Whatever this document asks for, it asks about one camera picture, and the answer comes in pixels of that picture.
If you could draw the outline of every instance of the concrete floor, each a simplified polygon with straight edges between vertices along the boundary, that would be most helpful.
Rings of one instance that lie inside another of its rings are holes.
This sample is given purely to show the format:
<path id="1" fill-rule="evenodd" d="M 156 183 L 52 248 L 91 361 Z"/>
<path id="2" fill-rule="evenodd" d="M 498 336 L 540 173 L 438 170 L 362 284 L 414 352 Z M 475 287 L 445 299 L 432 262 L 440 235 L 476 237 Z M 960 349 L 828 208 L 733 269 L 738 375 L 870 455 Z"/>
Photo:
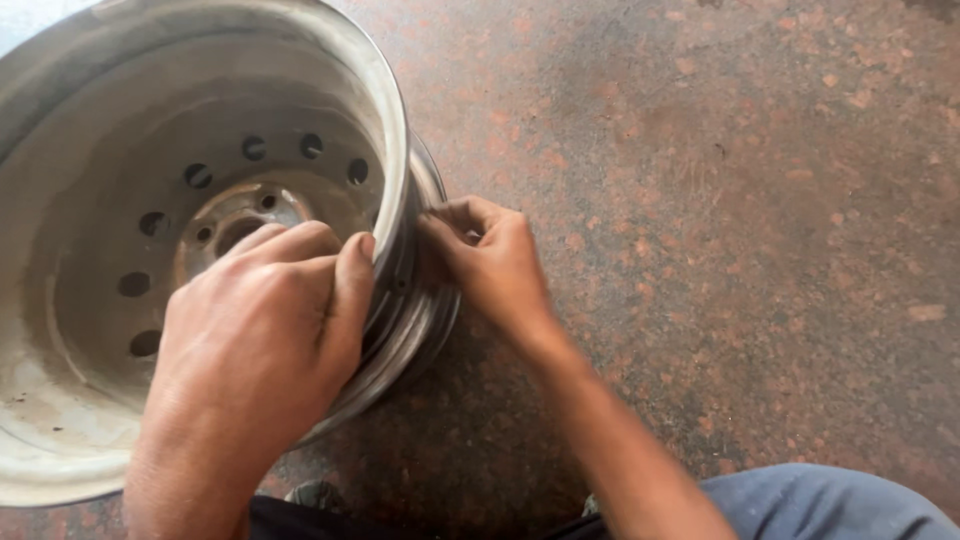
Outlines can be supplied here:
<path id="1" fill-rule="evenodd" d="M 336 2 L 391 61 L 452 195 L 531 218 L 559 313 L 700 478 L 785 461 L 960 519 L 956 0 Z M 465 309 L 421 380 L 262 490 L 518 537 L 587 494 L 523 370 Z M 123 536 L 121 500 L 0 511 Z"/>

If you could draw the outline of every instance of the hand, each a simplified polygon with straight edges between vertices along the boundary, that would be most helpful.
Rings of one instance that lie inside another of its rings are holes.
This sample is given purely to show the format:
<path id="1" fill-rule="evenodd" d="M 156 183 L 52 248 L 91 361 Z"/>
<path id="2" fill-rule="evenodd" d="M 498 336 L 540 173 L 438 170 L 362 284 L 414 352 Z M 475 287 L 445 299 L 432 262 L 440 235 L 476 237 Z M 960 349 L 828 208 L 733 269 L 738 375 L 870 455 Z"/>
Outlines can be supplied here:
<path id="1" fill-rule="evenodd" d="M 236 526 L 360 361 L 372 253 L 368 233 L 341 249 L 320 222 L 267 225 L 171 297 L 127 478 L 134 536 Z"/>
<path id="2" fill-rule="evenodd" d="M 422 215 L 418 226 L 470 303 L 515 346 L 559 327 L 523 214 L 468 196 Z"/>

